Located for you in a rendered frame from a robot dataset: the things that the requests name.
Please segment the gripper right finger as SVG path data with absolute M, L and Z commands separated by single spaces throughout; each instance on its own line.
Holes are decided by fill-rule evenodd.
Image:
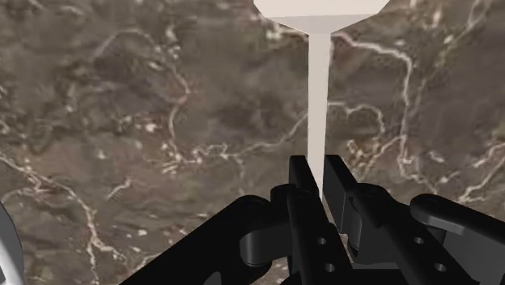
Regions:
M 389 268 L 405 285 L 505 285 L 505 222 L 435 194 L 398 202 L 338 155 L 325 157 L 323 194 L 358 269 Z

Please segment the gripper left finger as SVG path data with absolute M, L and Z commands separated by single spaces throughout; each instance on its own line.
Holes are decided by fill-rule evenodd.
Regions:
M 252 285 L 287 258 L 281 285 L 343 285 L 352 266 L 304 156 L 268 199 L 244 195 L 120 285 Z

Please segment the white spatula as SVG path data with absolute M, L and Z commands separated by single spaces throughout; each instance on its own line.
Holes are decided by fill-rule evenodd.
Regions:
M 381 12 L 391 0 L 253 0 L 265 18 L 308 36 L 307 160 L 322 190 L 329 66 L 334 32 Z

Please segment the grey white rounded object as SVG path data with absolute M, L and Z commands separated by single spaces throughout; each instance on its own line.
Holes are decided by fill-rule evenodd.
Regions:
M 23 250 L 12 218 L 0 203 L 0 285 L 25 285 Z

